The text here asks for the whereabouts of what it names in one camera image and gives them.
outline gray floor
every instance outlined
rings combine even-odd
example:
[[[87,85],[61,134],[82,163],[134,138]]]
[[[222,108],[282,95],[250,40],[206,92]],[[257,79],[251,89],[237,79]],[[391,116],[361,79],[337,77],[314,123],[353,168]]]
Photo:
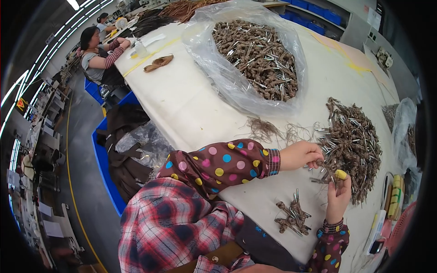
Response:
[[[73,98],[69,118],[68,155],[71,184],[77,210],[88,239],[98,258],[110,273],[120,272],[117,247],[120,238],[120,217],[108,196],[94,156],[91,133],[103,119],[99,103],[83,89],[83,74],[74,76],[69,84]],[[69,101],[65,116],[58,128],[63,136],[61,149],[66,147],[66,128]],[[67,165],[60,176],[61,202],[70,206],[68,215],[79,244],[85,248],[83,261],[97,263],[82,232],[70,193]]]

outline hand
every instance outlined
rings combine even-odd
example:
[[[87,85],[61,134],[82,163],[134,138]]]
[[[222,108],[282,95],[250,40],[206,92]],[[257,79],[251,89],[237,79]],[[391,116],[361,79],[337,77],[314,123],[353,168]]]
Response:
[[[324,160],[322,149],[316,144],[298,141],[279,152],[281,155],[280,171],[290,171],[302,168],[305,164],[317,169],[316,160]]]
[[[117,41],[121,44],[121,43],[123,43],[124,41],[126,41],[127,39],[126,38],[122,38],[122,37],[118,37],[117,38]]]
[[[128,39],[124,40],[121,45],[120,45],[123,49],[128,48],[129,46],[131,46],[131,41],[129,41]]]
[[[333,182],[328,185],[328,207],[326,208],[326,221],[333,225],[343,219],[344,212],[349,204],[352,192],[350,176],[344,180],[338,179],[337,189]]]

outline sign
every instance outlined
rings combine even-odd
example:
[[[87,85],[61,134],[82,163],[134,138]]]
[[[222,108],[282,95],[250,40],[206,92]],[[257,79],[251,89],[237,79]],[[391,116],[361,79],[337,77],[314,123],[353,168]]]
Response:
[[[26,107],[25,104],[29,104],[27,101],[23,100],[22,97],[20,97],[20,99],[17,101],[17,107],[21,110],[24,111],[24,108]]]
[[[53,32],[52,32],[52,34],[50,34],[50,36],[47,38],[47,40],[45,41],[45,44],[46,45],[48,45],[48,44],[50,44],[50,42],[53,40],[53,38],[55,37],[55,35],[53,34]]]

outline white wall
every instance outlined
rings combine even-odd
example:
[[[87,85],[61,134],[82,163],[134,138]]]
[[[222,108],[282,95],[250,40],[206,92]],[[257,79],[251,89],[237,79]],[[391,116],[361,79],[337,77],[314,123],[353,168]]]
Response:
[[[113,14],[117,8],[117,1],[112,1],[109,5],[105,6],[103,9],[99,10],[96,14],[94,14],[91,18],[89,18],[85,23],[83,23],[76,31],[68,37],[62,46],[58,49],[58,51],[53,55],[52,59],[49,61],[47,66],[41,73],[42,78],[50,77],[52,78],[57,72],[61,70],[61,66],[65,65],[66,58],[65,56],[70,52],[70,50],[80,42],[80,35],[84,31],[85,28],[91,27],[93,24],[97,24],[97,17],[100,14],[106,12],[108,14]]]

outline glue bottle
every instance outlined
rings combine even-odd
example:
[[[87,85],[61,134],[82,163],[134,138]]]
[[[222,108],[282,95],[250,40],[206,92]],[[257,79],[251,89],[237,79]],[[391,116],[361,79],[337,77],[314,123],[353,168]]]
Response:
[[[147,49],[138,38],[135,41],[135,51],[140,58],[147,56]]]

